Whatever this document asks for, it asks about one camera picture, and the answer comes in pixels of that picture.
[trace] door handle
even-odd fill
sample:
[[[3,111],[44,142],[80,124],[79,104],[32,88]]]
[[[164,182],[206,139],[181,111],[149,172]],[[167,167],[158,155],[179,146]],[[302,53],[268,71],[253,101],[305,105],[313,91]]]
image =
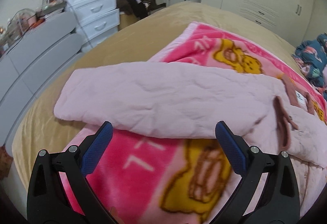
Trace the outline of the door handle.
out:
[[[99,7],[91,8],[90,10],[91,10],[91,12],[95,13],[95,12],[101,11],[102,7],[103,7],[103,4],[101,6],[99,6]]]
[[[94,29],[95,29],[96,31],[101,31],[102,29],[105,28],[106,24],[107,24],[107,22],[104,22],[102,25],[97,26],[97,27],[94,27]]]

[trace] pink quilt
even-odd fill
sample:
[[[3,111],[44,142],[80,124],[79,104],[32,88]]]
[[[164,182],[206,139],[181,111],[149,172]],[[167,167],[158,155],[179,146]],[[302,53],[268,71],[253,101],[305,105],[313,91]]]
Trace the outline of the pink quilt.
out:
[[[316,118],[323,122],[326,119],[325,100],[300,75],[262,47],[216,27],[191,23],[150,61],[179,61],[275,78],[286,74],[310,94]],[[68,146],[79,145],[98,128],[86,125]],[[298,179],[303,186],[300,196],[304,215],[326,183],[326,169],[297,158],[292,161],[305,174]],[[210,222],[218,213],[240,177],[232,172],[216,140],[152,138],[114,130],[111,143],[87,179],[104,206],[114,206],[125,224],[200,224]],[[65,175],[62,180],[74,210],[82,213]],[[247,212],[255,205],[254,199]]]

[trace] bed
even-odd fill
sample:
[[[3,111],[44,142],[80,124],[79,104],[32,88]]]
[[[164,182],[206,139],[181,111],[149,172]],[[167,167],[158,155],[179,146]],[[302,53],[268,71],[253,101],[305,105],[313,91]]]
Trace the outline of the bed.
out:
[[[192,21],[208,23],[248,38],[300,74],[290,56],[294,47],[243,17],[191,2],[160,10],[123,29],[84,55],[58,77],[27,112],[12,145],[14,162],[26,189],[37,153],[41,149],[47,149],[50,153],[62,151],[85,126],[82,122],[63,121],[53,115],[54,105],[71,73],[78,68],[146,61],[178,37]]]

